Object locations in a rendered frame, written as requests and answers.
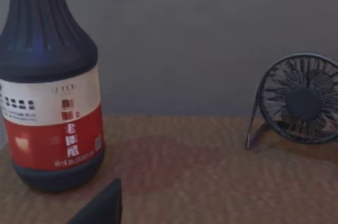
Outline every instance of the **fan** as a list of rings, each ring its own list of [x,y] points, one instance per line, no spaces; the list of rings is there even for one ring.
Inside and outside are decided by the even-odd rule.
[[[257,108],[265,123],[251,137]],[[247,149],[272,128],[295,143],[321,144],[338,137],[338,64],[297,53],[277,61],[257,86]]]

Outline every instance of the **table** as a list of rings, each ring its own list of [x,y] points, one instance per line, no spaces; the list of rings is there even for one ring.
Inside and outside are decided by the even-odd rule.
[[[64,224],[111,180],[123,224],[336,224],[338,147],[269,132],[245,149],[247,118],[108,116],[98,175],[70,192],[29,189],[0,151],[0,223]]]

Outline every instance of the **red and white label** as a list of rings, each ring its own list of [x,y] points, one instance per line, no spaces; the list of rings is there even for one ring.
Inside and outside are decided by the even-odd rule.
[[[104,144],[98,68],[47,83],[0,81],[0,102],[12,158],[37,170],[88,161]]]

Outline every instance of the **table surface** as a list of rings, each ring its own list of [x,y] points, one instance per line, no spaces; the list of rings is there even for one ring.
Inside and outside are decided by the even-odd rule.
[[[246,118],[105,117],[107,155],[73,191],[29,189],[0,151],[0,223],[64,224],[110,181],[123,224],[336,224],[338,146],[265,135],[247,151]]]

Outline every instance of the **dark bottle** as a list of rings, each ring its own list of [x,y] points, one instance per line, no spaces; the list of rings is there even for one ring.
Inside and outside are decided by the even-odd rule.
[[[14,170],[30,187],[69,190],[99,170],[97,61],[65,0],[10,0],[0,36],[2,113]]]

